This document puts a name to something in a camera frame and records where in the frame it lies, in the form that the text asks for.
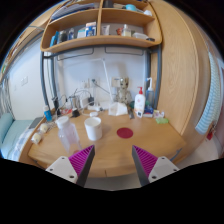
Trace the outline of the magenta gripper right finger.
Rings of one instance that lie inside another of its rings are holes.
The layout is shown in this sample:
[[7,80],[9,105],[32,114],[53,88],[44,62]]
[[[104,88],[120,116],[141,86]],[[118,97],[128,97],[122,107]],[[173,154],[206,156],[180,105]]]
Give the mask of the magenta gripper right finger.
[[167,157],[156,157],[133,145],[132,157],[142,186],[155,182],[179,170]]

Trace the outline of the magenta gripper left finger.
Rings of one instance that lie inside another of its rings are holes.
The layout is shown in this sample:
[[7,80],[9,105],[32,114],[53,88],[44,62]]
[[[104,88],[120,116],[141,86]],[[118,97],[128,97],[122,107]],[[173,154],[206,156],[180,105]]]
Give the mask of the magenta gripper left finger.
[[70,157],[59,157],[46,171],[84,187],[94,156],[95,146],[91,145]]

